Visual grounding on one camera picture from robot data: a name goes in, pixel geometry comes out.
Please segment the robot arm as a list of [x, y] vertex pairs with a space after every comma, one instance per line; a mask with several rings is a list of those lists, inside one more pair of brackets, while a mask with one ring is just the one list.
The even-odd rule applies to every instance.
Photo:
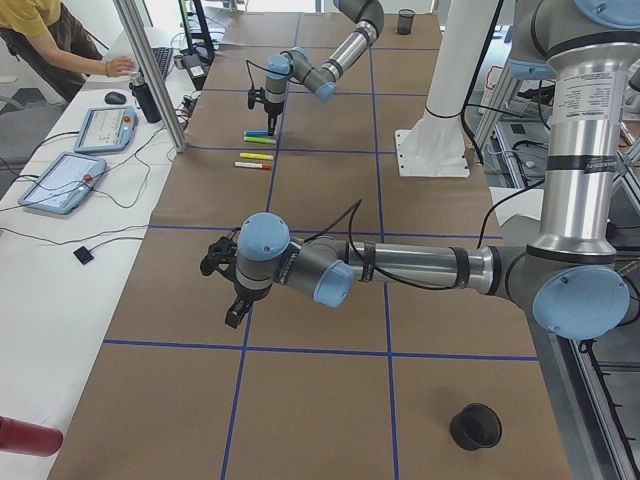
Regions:
[[518, 2], [514, 64], [546, 64], [555, 75], [538, 235], [521, 248], [473, 251], [339, 242], [323, 234], [300, 241], [280, 217], [257, 213], [214, 265], [236, 292], [226, 323], [239, 326], [273, 284], [336, 307], [355, 281], [382, 279], [496, 295], [567, 339], [592, 339], [617, 327], [630, 293], [605, 231], [626, 75], [638, 56], [635, 1]]
[[336, 83], [379, 38], [384, 27], [384, 10], [377, 1], [336, 1], [334, 6], [355, 24], [354, 30], [318, 68], [304, 49], [294, 47], [271, 56], [267, 61], [265, 84], [248, 92], [248, 107], [257, 103], [267, 114], [267, 132], [276, 130], [284, 111], [286, 85], [296, 80], [317, 98], [327, 101], [336, 91]]

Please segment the person's hand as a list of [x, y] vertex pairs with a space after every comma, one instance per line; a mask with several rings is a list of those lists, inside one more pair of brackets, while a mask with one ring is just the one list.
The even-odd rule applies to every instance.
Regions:
[[105, 62], [105, 75], [109, 78], [117, 78], [129, 75], [136, 69], [134, 61], [125, 56], [117, 57]]

